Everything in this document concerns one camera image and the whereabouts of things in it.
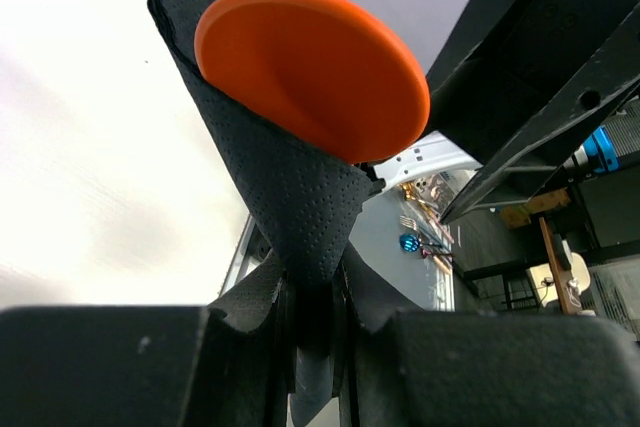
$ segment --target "black metal bracket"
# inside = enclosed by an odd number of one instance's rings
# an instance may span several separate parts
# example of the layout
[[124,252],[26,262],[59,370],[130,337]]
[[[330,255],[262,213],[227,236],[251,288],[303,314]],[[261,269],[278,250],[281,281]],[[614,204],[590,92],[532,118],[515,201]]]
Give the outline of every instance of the black metal bracket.
[[[514,0],[442,80],[454,49],[445,45],[432,68],[430,129],[484,167],[443,221],[528,200],[628,100],[640,85],[639,9],[638,0]],[[452,33],[458,45],[467,11]]]

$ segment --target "white wall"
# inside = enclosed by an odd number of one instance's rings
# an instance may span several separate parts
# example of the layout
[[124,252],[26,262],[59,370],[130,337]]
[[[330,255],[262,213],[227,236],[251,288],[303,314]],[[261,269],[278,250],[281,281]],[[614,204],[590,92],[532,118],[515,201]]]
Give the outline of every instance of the white wall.
[[247,211],[146,0],[0,0],[0,307],[205,303]]

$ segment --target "dark floor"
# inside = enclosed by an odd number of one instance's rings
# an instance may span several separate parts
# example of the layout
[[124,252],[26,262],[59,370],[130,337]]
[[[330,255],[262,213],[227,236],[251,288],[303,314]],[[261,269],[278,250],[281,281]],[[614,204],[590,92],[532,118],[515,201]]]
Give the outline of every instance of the dark floor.
[[[451,223],[458,242],[453,247],[458,265],[471,271],[494,264],[538,257],[544,243],[537,224],[510,230],[497,213],[489,210],[470,212]],[[501,277],[475,282],[479,298],[456,277],[456,311],[504,310],[504,288]]]

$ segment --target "blue object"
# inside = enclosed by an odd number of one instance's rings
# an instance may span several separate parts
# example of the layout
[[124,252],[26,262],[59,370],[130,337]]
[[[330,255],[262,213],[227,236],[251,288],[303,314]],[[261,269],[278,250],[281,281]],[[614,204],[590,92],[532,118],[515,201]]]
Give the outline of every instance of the blue object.
[[598,127],[582,146],[596,174],[618,170],[618,157],[604,127]]
[[405,252],[417,252],[420,248],[420,239],[414,234],[402,234],[400,236],[400,247]]

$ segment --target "cable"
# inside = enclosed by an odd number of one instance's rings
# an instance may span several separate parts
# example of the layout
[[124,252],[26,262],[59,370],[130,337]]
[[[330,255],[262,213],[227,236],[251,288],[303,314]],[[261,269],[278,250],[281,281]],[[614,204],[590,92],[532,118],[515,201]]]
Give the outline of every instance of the cable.
[[549,293],[549,284],[545,283],[545,291],[544,291],[544,296],[540,298],[540,302],[538,302],[538,308],[536,309],[536,313],[540,312],[540,307],[542,307],[542,302],[544,302],[544,299],[547,298],[547,294]]
[[576,298],[575,295],[573,295],[573,289],[571,287],[565,287],[567,289],[567,292],[569,293],[569,302],[571,302],[571,305],[573,305],[574,307],[577,307],[578,309],[582,308],[582,304],[580,303],[580,299]]

